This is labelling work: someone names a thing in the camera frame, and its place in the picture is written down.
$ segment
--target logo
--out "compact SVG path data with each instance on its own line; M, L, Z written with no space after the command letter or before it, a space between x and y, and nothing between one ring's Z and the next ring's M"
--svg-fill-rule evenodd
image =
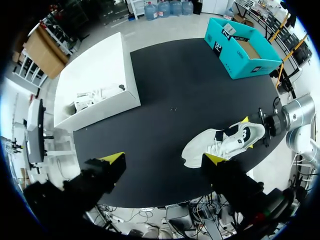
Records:
M244 142L248 141L250 136L251 136L251 133L250 133L249 127L245 127L242 131L243 141Z
M228 40L230 40L231 35L224 29L222 28L222 32L221 32Z
M213 46L213 51L218 57L220 57L222 46L219 43L215 42Z

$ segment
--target white floor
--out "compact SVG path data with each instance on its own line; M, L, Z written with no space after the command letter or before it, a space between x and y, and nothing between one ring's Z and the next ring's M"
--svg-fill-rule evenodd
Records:
M121 32L123 34L131 51L168 41L203 38L207 30L209 18L211 17L217 16L212 14L180 17L171 16L169 18L160 18L154 21L146 21L144 18L141 18L139 20L125 21L123 23L120 21L113 27L109 25L97 25L89 31L90 36L83 40L79 52L75 53L71 57L70 61L99 41L117 32ZM154 56L154 64L159 64L157 56ZM44 106L47 111L52 114L54 112L54 98L58 81L59 77L53 80L48 79L43 84L39 95L39 97L43 99ZM281 100L282 103L285 104L288 101L288 95L281 96ZM52 130L55 136L54 144L48 146L49 148L54 148L55 150L69 150L71 148L70 145L56 143L59 139L65 136L67 132L61 129L54 129L52 116L50 117L46 114L44 127ZM266 193L269 193L274 188L279 188L280 190L287 188L292 157L292 152L287 148L286 143L283 140L264 161L253 169L254 179L258 182L264 182L264 190ZM59 160L61 162L61 169L59 169L57 159L51 159L48 175L50 181L52 181L57 187L61 188L63 186L63 180L72 179L78 175L80 168L76 155L59 157ZM118 208L114 214L127 221L138 211L138 209L132 210L127 208ZM165 211L155 209L153 214L153 217L148 219L148 222L160 224L161 218L165 216ZM117 226L124 234L128 234L128 232L133 228L145 232L147 230L146 226L144 224L137 224L145 221L145 217L137 215L132 219L132 221L127 223L117 223Z

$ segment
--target label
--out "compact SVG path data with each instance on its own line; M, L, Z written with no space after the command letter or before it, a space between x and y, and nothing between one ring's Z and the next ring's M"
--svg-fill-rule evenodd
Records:
M222 32L221 32L228 40L230 40L231 35L224 29L222 28Z
M236 30L229 24L227 23L224 27L223 27L230 35L233 35L236 33Z
M249 38L243 37L243 36L232 36L235 40L248 42Z
M218 57L220 57L222 46L219 43L215 42L213 46L213 51Z
M256 73L261 69L261 66L256 66L251 72Z
M231 17L231 16L228 16L228 15L223 15L223 18L224 18L224 19L227 19L227 20L232 20L232 17Z

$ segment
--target white cabinet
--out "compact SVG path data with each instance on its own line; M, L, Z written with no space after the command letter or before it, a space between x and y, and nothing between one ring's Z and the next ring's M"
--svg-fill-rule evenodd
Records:
M228 0L202 0L202 12L223 15L227 9Z

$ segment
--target cardboard box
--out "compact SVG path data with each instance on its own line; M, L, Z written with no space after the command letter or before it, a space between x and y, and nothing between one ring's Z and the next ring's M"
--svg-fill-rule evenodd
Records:
M245 19L243 24L252 28L254 27L254 23L252 21L249 21L248 19Z
M243 24L245 22L245 19L242 16L240 16L239 14L235 14L233 17L233 21L236 23Z
M42 28L40 25L36 31L39 32L39 34L43 37L45 42L49 45L49 47L54 51L54 53L58 56L58 58L64 63L67 64L69 61L69 58L67 55L56 45L52 37L49 35L49 33Z
M54 79L65 68L66 64L50 47L52 44L48 44L46 40L48 39L43 38L43 34L37 28L26 42L25 49L35 64L50 79Z
M224 30L228 23L236 30L234 35ZM275 49L260 32L238 22L211 18L204 40L232 79L266 75L282 63Z
M244 24L250 27L254 27L254 23L252 21L249 21L248 19L240 16L239 14L234 15L233 21L236 23Z

